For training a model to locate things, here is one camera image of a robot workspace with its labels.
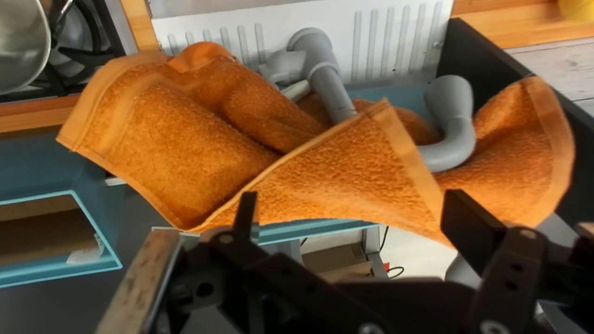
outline orange towel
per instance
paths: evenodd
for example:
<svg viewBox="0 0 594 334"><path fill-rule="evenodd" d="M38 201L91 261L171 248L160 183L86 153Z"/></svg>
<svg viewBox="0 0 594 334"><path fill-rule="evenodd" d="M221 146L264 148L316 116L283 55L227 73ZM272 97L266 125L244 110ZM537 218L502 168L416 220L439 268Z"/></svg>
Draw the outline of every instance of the orange towel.
<svg viewBox="0 0 594 334"><path fill-rule="evenodd" d="M221 46L203 42L169 60L149 53L106 64L58 140L192 231L229 224L240 192L257 188L262 224L362 218L446 240L437 179L468 188L504 220L530 226L550 214L569 187L572 133L552 88L537 77L485 105L476 155L437 177L413 142L431 142L437 131L387 101L357 105L359 116L325 131L316 96L299 107Z"/></svg>

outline wooden shelf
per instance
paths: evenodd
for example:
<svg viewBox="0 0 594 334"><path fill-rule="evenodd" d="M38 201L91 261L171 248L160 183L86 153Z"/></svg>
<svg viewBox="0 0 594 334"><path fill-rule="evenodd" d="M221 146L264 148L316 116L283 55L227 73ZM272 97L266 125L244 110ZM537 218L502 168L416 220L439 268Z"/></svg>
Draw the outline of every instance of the wooden shelf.
<svg viewBox="0 0 594 334"><path fill-rule="evenodd" d="M557 0L455 0L453 14L466 14L478 10L496 10L518 5L533 5L533 3L556 3Z"/></svg>
<svg viewBox="0 0 594 334"><path fill-rule="evenodd" d="M0 133L62 125L78 94L0 103Z"/></svg>
<svg viewBox="0 0 594 334"><path fill-rule="evenodd" d="M457 12L500 47L520 47L594 36L594 21L567 20L557 1Z"/></svg>

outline curved pipe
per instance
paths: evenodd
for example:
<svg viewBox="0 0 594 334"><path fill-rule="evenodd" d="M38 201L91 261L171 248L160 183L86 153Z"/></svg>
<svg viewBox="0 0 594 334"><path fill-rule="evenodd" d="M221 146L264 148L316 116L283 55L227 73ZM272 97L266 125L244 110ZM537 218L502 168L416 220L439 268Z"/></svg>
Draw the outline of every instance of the curved pipe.
<svg viewBox="0 0 594 334"><path fill-rule="evenodd" d="M357 114L353 99L340 77L333 42L316 27L299 29L286 46L288 51L305 51L303 75L320 94L335 123Z"/></svg>
<svg viewBox="0 0 594 334"><path fill-rule="evenodd" d="M433 172L465 162L478 142L470 83L463 75L440 75L426 90L426 103L444 131L444 140L420 146L426 162Z"/></svg>
<svg viewBox="0 0 594 334"><path fill-rule="evenodd" d="M322 29L299 29L288 42L286 51L277 51L260 66L273 81L296 81L307 77L322 96L335 123L357 114L353 99L340 77L333 42ZM440 75L426 90L426 103L446 133L444 140L422 144L420 153L433 172L465 162L476 148L472 123L474 94L461 75Z"/></svg>

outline white radiator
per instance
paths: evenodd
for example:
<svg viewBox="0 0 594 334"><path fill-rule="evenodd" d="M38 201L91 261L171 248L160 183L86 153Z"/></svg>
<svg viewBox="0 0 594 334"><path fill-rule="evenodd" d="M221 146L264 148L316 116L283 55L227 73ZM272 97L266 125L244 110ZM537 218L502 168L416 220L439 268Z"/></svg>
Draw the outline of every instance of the white radiator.
<svg viewBox="0 0 594 334"><path fill-rule="evenodd" d="M301 27L331 38L344 81L435 75L453 0L316 0L153 18L168 53L214 40L255 66Z"/></svg>

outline stainless steel pot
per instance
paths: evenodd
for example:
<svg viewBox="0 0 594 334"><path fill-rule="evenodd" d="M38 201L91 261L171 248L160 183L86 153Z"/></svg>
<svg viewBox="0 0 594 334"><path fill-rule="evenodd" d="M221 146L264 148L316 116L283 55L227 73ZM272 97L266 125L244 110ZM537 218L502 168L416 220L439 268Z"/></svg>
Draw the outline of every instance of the stainless steel pot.
<svg viewBox="0 0 594 334"><path fill-rule="evenodd" d="M34 81L51 47L51 23L39 0L0 0L0 94Z"/></svg>

